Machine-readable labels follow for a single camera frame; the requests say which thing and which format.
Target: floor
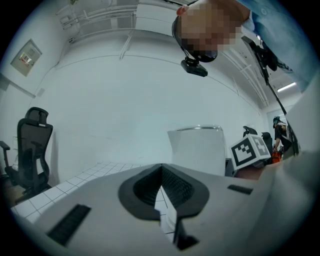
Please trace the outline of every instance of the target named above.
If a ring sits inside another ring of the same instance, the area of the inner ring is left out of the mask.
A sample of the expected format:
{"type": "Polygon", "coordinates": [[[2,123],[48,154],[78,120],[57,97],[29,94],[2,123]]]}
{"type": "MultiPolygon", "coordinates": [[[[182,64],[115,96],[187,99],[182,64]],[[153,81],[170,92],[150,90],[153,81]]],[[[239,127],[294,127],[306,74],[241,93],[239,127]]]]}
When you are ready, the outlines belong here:
{"type": "MultiPolygon", "coordinates": [[[[50,206],[58,202],[61,198],[75,191],[83,184],[93,179],[99,179],[103,176],[117,174],[119,172],[130,171],[130,169],[140,167],[139,164],[99,162],[92,168],[74,176],[67,181],[50,188],[49,190],[36,195],[29,200],[19,203],[11,208],[14,214],[26,218],[29,222],[34,223],[37,218],[45,212],[50,206]]],[[[164,198],[162,188],[156,196],[154,208],[160,211],[160,226],[167,238],[172,242],[174,230],[172,230],[166,221],[168,206],[164,198]]]]}
{"type": "Polygon", "coordinates": [[[7,205],[9,207],[15,206],[16,205],[15,201],[18,198],[22,197],[23,195],[22,192],[25,191],[25,189],[19,185],[13,186],[9,178],[6,178],[1,182],[2,182],[3,196],[5,198],[7,205]]]}

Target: person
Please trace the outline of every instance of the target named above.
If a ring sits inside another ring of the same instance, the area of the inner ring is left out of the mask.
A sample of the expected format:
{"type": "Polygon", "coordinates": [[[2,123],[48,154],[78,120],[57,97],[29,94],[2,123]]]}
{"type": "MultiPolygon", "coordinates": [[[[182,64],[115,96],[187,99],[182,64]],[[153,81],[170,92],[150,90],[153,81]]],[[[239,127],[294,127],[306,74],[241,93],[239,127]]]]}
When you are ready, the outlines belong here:
{"type": "Polygon", "coordinates": [[[172,34],[182,49],[216,56],[231,45],[241,27],[260,36],[277,57],[277,66],[303,92],[320,64],[304,31],[276,0],[198,0],[181,6],[172,34]]]}
{"type": "Polygon", "coordinates": [[[280,120],[280,116],[275,116],[273,119],[273,128],[274,128],[274,139],[275,147],[273,152],[278,151],[280,142],[283,145],[283,159],[287,159],[294,155],[292,142],[289,139],[287,134],[287,125],[280,120]]]}

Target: headset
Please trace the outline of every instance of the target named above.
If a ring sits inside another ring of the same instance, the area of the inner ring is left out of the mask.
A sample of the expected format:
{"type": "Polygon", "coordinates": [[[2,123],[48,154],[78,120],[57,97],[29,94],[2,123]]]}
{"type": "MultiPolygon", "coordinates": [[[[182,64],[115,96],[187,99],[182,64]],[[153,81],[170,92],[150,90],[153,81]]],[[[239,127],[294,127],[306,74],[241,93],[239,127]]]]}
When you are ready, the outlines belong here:
{"type": "MultiPolygon", "coordinates": [[[[195,3],[197,1],[193,1],[188,3],[188,6],[195,3]]],[[[197,50],[191,50],[190,45],[188,45],[188,42],[186,39],[181,39],[177,34],[177,23],[178,23],[177,16],[172,23],[172,36],[176,40],[176,42],[181,47],[182,51],[185,54],[185,59],[181,61],[181,66],[183,69],[193,75],[197,75],[200,77],[206,77],[208,75],[208,71],[200,64],[200,62],[212,62],[216,59],[218,56],[218,52],[216,50],[214,51],[197,51],[197,50]]]]}

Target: black office chair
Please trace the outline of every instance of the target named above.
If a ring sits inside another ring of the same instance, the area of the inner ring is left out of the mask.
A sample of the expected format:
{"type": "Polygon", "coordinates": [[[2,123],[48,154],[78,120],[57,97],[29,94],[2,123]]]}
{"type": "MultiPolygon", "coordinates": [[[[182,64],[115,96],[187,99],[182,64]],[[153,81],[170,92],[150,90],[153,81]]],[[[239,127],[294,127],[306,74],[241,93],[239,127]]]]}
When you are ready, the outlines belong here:
{"type": "Polygon", "coordinates": [[[17,125],[18,171],[9,166],[7,151],[10,147],[0,141],[6,174],[13,186],[20,185],[25,189],[23,196],[15,201],[16,204],[50,188],[48,185],[50,170],[45,155],[53,126],[47,124],[48,115],[47,111],[32,107],[25,114],[25,118],[19,121],[17,125]],[[43,169],[40,174],[37,170],[37,160],[40,161],[43,169]]]}
{"type": "Polygon", "coordinates": [[[243,128],[245,129],[244,133],[243,133],[243,136],[246,136],[247,134],[254,134],[254,135],[258,135],[257,131],[253,128],[250,128],[248,126],[243,126],[243,128]]]}
{"type": "Polygon", "coordinates": [[[272,147],[272,138],[269,132],[262,132],[262,139],[270,153],[270,155],[272,155],[273,153],[273,147],[272,147]]]}

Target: white wall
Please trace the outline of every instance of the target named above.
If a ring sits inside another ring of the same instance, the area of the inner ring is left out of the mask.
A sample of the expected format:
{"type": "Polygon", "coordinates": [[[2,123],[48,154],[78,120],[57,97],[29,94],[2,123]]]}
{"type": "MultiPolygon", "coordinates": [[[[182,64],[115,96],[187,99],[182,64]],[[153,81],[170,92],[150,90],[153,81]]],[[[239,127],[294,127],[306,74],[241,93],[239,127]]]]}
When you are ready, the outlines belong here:
{"type": "Polygon", "coordinates": [[[67,42],[68,35],[55,15],[56,11],[56,1],[43,1],[16,32],[0,64],[0,73],[31,94],[35,94],[43,77],[58,63],[67,42]],[[30,39],[42,55],[26,77],[10,63],[30,39]]]}
{"type": "Polygon", "coordinates": [[[59,182],[103,160],[170,162],[167,131],[183,126],[218,124],[227,145],[246,124],[263,131],[255,94],[238,70],[236,89],[224,58],[207,64],[203,78],[182,69],[184,54],[170,36],[136,31],[119,60],[127,38],[109,33],[73,45],[32,102],[54,126],[59,182]]]}

